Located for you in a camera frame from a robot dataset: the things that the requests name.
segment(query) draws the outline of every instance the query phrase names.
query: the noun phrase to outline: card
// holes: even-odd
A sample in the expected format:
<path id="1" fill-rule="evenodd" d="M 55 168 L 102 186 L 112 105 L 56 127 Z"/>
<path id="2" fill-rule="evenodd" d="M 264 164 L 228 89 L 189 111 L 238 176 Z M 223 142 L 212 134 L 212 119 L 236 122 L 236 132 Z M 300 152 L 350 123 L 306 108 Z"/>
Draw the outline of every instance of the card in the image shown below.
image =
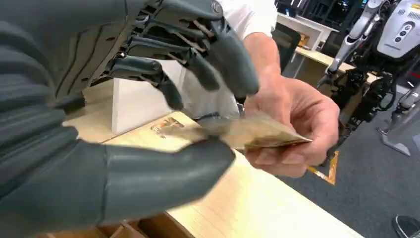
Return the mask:
<path id="1" fill-rule="evenodd" d="M 165 135 L 178 136 L 195 141 L 198 137 L 218 136 L 230 147 L 242 150 L 245 147 L 278 147 L 311 142 L 291 128 L 257 113 L 238 119 L 214 119 L 201 126 L 169 126 L 161 130 Z"/>

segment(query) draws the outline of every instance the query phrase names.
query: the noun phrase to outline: gray robotic hand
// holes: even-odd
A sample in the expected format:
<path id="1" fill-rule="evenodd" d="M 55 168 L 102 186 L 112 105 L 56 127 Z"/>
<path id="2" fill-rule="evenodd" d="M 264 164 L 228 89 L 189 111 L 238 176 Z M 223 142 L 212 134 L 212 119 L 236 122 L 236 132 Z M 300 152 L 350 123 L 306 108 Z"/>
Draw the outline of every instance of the gray robotic hand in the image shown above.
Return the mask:
<path id="1" fill-rule="evenodd" d="M 5 237 L 139 219 L 203 197 L 234 159 L 217 138 L 163 153 L 87 143 L 51 99 L 103 76 L 146 80 L 182 101 L 154 59 L 237 96 L 258 82 L 212 0 L 0 0 L 0 230 Z"/>

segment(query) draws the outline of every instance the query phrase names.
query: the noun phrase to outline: wrist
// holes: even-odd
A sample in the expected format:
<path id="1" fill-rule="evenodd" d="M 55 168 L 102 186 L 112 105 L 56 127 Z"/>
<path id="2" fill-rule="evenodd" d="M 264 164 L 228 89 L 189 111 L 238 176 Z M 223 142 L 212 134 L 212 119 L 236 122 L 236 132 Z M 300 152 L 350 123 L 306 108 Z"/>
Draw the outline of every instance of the wrist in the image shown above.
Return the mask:
<path id="1" fill-rule="evenodd" d="M 260 83 L 260 90 L 275 87 L 285 79 L 281 75 L 281 69 L 278 65 L 265 67 L 258 72 L 257 76 Z"/>

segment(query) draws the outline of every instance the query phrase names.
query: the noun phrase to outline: shirt sleeve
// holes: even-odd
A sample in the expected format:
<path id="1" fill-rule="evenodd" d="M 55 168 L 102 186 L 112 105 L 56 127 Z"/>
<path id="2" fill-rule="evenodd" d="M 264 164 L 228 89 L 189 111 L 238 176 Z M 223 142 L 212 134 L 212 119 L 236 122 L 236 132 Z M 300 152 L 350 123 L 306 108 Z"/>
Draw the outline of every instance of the shirt sleeve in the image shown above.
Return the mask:
<path id="1" fill-rule="evenodd" d="M 256 32 L 272 36 L 277 23 L 274 0 L 219 0 L 224 15 L 241 40 Z"/>

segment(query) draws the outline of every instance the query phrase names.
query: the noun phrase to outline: fingernail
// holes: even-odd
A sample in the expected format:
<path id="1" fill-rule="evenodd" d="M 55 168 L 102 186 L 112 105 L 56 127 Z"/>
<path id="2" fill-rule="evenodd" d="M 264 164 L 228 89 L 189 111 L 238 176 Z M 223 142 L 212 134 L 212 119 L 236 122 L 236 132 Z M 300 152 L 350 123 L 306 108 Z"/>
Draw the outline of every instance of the fingernail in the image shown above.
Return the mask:
<path id="1" fill-rule="evenodd" d="M 289 155 L 287 156 L 282 163 L 287 164 L 287 165 L 297 165 L 297 164 L 302 164 L 305 161 L 305 157 L 302 155 Z"/>
<path id="2" fill-rule="evenodd" d="M 261 151 L 258 158 L 255 160 L 255 164 L 257 165 L 273 165 L 275 164 L 275 157 L 273 157 L 272 153 L 269 153 L 267 151 Z"/>

